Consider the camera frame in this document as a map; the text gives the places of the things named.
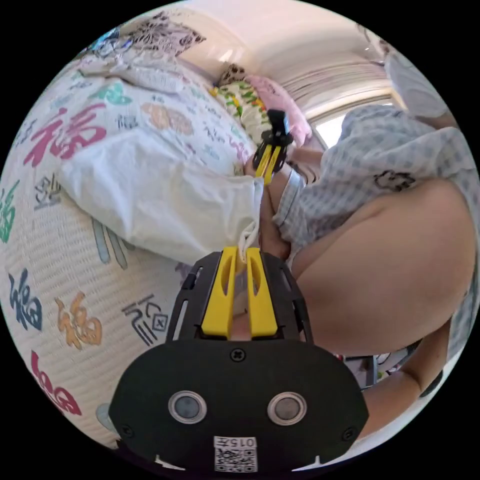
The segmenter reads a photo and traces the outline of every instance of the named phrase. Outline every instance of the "black background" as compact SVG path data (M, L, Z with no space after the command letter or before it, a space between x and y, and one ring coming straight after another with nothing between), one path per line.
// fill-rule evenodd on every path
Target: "black background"
M222 8L228 8L230 1L234 0L225 0ZM8 9L4 6L0 56L2 158L6 159L39 95L73 56L108 30L160 6L146 1L128 5L77 1L57 6L9 2ZM467 8L463 2L449 3L448 7L422 4L423 12L420 2L410 1L355 2L348 7L329 1L321 2L321 6L363 24L416 64L450 106L478 158L479 82L474 72L478 69L479 42L475 34L479 27L474 24L473 7ZM0 325L1 468L5 473L10 471L21 478L155 478L118 460L58 413L22 362L6 324ZM479 401L474 393L479 379L477 330L478 326L445 385L417 418L387 443L326 476L417 478L451 475L450 471L461 475L473 469L480 426Z

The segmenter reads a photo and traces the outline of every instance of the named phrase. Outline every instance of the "white face mask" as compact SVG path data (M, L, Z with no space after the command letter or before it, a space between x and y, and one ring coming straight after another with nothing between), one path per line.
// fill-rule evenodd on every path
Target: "white face mask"
M385 59L385 72L414 117L438 118L449 111L434 86L400 52L390 51Z

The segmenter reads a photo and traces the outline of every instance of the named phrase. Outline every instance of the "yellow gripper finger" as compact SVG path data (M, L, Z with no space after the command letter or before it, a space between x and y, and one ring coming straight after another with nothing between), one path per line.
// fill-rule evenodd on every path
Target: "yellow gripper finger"
M246 271L251 337L272 337L278 326L259 248L246 251Z
M258 168L256 169L256 177L263 177L264 173L269 165L270 156L272 155L272 146L267 145L261 156L260 163L258 164Z
M280 154L280 149L281 148L277 146L273 151L273 155L271 156L270 162L268 163L268 167L266 168L266 172L265 172L265 180L264 180L265 185L270 185L270 182L272 181L272 175L274 173L274 168Z
M205 335L230 339L234 312L238 248L223 249L201 329Z

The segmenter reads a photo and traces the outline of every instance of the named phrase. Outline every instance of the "screw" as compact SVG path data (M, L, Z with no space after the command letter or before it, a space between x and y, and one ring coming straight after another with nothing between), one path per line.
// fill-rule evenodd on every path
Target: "screw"
M357 434L357 429L354 426L351 426L341 434L341 439L344 442L349 442L352 439L352 437L356 434Z
M131 439L134 436L134 431L128 425L122 425L121 426L121 431L122 431L123 435L125 435L125 437L127 437L128 439Z
M234 361L234 362L243 362L245 360L245 357L247 355L245 354L245 350L242 350L241 348L234 348L231 352L230 352L230 358Z

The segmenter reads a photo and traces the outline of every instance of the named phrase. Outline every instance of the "pink fabric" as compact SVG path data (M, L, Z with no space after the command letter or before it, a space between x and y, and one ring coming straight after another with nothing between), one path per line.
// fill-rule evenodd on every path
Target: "pink fabric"
M290 133L293 135L297 147L301 147L305 140L312 136L312 128L307 119L283 87L264 76L247 75L245 81L256 89L267 110L286 112L290 123Z

